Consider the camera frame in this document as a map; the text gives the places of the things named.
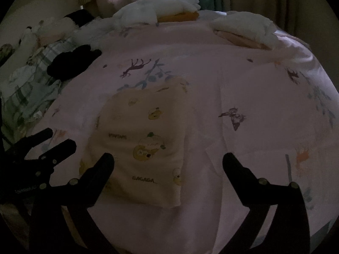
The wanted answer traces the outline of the cream bear print garment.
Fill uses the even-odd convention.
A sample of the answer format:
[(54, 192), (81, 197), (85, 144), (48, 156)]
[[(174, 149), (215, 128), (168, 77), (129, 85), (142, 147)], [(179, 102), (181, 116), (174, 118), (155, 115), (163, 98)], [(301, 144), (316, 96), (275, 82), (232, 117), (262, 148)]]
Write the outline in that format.
[(79, 173), (110, 153), (115, 160), (107, 186), (111, 194), (162, 208), (179, 206), (189, 115), (182, 77), (113, 95), (97, 117)]

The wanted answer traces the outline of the plaid green white garment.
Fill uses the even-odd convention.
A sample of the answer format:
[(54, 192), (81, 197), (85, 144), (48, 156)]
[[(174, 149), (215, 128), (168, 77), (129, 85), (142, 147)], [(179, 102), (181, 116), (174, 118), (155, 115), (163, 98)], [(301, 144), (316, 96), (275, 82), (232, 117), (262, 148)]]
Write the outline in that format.
[(52, 61), (76, 44), (67, 38), (42, 49), (35, 62), (16, 69), (1, 83), (2, 132), (10, 142), (24, 137), (44, 116), (61, 92), (62, 82), (47, 74)]

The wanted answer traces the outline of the black garment on bed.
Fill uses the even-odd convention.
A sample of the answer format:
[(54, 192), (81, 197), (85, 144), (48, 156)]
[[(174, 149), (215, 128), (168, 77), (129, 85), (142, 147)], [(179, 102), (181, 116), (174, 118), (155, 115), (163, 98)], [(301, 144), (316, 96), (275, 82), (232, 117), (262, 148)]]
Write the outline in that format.
[(57, 55), (47, 68), (47, 74), (53, 80), (62, 82), (71, 80), (83, 73), (102, 55), (100, 49), (91, 49), (90, 45), (81, 45), (71, 52)]

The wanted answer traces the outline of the white plush toy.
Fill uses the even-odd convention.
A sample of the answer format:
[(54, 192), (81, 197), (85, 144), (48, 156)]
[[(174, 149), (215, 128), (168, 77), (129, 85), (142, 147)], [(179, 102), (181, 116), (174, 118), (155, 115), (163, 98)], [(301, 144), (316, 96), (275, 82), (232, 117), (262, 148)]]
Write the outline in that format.
[(53, 17), (41, 20), (36, 26), (28, 26), (18, 44), (34, 43), (34, 47), (43, 47), (69, 37), (78, 26), (69, 18), (56, 20)]

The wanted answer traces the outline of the pink printed bed sheet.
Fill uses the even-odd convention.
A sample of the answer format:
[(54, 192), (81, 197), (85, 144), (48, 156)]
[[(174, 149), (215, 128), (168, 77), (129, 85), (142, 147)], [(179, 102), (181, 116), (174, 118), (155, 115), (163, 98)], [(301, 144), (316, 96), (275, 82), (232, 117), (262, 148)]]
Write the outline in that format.
[(278, 32), (273, 50), (231, 44), (198, 20), (113, 30), (102, 55), (74, 78), (36, 130), (51, 127), (37, 157), (70, 138), (77, 150), (51, 183), (80, 176), (97, 117), (115, 94), (186, 80), (190, 115), (181, 168), (181, 204), (132, 202), (106, 187), (90, 210), (117, 247), (131, 253), (217, 253), (248, 213), (222, 169), (232, 152), (254, 175), (299, 184), (311, 234), (338, 217), (338, 92), (300, 40)]

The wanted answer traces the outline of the white fluffy blanket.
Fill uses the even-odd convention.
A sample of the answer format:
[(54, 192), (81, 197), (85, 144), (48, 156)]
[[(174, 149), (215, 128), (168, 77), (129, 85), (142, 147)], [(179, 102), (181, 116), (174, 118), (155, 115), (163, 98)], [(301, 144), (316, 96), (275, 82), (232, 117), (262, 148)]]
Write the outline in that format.
[(99, 49), (100, 41), (118, 27), (114, 18), (96, 18), (72, 33), (72, 41), (77, 45), (89, 45), (92, 50)]

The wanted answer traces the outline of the white fluffy pillow with orange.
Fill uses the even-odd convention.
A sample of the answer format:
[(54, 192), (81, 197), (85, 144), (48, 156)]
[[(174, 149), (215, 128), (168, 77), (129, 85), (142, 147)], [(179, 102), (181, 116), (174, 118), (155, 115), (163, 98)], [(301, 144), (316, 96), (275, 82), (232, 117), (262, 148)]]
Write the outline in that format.
[(180, 13), (195, 13), (200, 10), (199, 0), (138, 0), (113, 14), (120, 27), (146, 23), (155, 25), (161, 17)]

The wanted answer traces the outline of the white fluffy pillow right side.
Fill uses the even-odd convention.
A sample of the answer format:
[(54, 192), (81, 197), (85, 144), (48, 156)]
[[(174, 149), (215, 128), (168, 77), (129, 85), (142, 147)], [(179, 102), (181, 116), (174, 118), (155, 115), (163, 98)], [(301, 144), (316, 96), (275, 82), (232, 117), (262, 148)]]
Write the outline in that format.
[(275, 49), (279, 43), (273, 21), (247, 11), (223, 15), (210, 26), (216, 35), (240, 47)]

